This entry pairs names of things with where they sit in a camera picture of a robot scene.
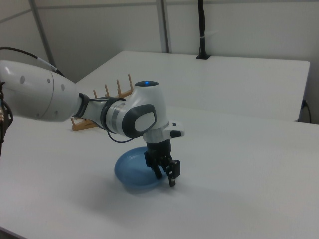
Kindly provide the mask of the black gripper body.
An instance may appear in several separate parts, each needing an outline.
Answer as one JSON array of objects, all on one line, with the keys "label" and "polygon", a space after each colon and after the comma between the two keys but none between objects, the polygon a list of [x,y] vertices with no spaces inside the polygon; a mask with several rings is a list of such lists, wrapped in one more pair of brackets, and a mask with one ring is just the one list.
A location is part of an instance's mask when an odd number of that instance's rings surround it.
[{"label": "black gripper body", "polygon": [[147,151],[144,153],[147,167],[155,169],[160,166],[164,172],[169,172],[170,153],[171,142],[169,139],[159,143],[147,143]]}]

